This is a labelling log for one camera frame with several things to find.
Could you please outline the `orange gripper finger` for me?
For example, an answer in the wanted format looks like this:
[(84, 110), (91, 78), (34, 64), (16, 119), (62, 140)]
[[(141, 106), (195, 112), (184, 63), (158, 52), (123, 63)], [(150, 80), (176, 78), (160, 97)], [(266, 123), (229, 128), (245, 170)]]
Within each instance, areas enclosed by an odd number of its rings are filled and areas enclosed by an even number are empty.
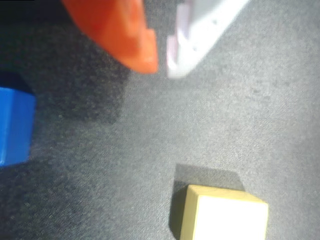
[(156, 33), (147, 27), (142, 0), (64, 0), (75, 25), (129, 69), (158, 70)]

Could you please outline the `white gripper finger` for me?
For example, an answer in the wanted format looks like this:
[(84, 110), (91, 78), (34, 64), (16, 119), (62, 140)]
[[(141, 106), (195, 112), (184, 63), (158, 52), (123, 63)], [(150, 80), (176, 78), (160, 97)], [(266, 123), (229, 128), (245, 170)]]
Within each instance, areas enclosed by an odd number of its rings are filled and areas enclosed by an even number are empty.
[(166, 39), (170, 79), (187, 76), (209, 53), (249, 0), (184, 0), (177, 5), (174, 34)]

